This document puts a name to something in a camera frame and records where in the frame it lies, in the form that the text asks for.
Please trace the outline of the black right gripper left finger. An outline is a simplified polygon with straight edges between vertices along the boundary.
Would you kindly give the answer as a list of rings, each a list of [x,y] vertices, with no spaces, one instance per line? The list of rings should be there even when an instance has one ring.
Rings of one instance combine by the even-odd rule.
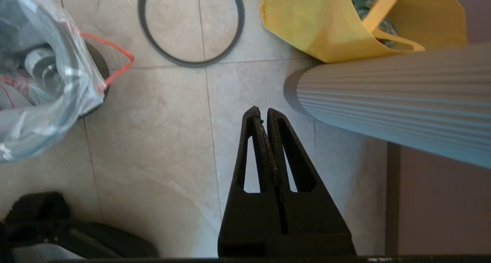
[[[260,191],[244,189],[249,139]],[[242,117],[238,153],[218,239],[220,258],[286,258],[278,187],[278,161],[259,107]]]

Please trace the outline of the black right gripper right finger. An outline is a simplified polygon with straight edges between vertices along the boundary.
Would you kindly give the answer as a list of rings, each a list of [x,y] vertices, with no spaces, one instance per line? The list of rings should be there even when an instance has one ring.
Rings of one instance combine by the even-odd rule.
[[[268,139],[280,235],[279,256],[355,256],[351,232],[288,118],[270,108]]]

